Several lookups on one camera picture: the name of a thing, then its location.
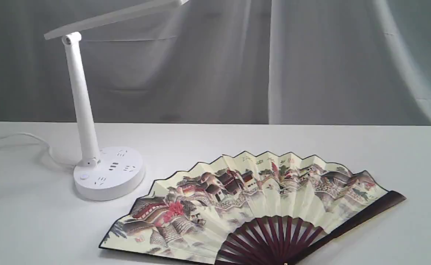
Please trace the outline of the painted paper folding fan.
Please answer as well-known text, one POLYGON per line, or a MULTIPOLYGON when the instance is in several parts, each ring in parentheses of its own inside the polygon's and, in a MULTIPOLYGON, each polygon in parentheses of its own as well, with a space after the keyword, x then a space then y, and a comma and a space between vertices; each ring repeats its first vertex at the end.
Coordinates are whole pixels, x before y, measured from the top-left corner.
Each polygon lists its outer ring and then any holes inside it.
POLYGON ((99 248, 194 265, 295 265, 405 199, 317 155, 244 151, 155 180, 99 248))

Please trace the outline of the grey backdrop curtain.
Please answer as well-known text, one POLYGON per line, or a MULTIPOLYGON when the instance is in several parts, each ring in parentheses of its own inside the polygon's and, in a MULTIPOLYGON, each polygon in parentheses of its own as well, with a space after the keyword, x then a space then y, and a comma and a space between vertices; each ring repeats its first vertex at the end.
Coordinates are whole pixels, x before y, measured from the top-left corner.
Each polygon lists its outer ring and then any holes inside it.
MULTIPOLYGON (((0 122, 75 122, 44 34, 141 0, 0 0, 0 122)), ((190 0, 81 32, 96 123, 431 126, 431 0, 190 0)))

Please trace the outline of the white desk lamp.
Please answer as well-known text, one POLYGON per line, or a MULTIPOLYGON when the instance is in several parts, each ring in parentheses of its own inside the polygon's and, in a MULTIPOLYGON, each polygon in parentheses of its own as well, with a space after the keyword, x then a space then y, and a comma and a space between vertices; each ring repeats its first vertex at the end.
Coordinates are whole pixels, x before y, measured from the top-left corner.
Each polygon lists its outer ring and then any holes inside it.
POLYGON ((81 57, 81 31, 160 13, 185 3, 185 0, 151 0, 73 22, 44 35, 46 40, 60 37, 65 48, 82 153, 81 161, 73 168, 73 181, 83 198, 107 201, 128 195, 142 182, 146 168, 142 155, 135 149, 99 148, 81 57))

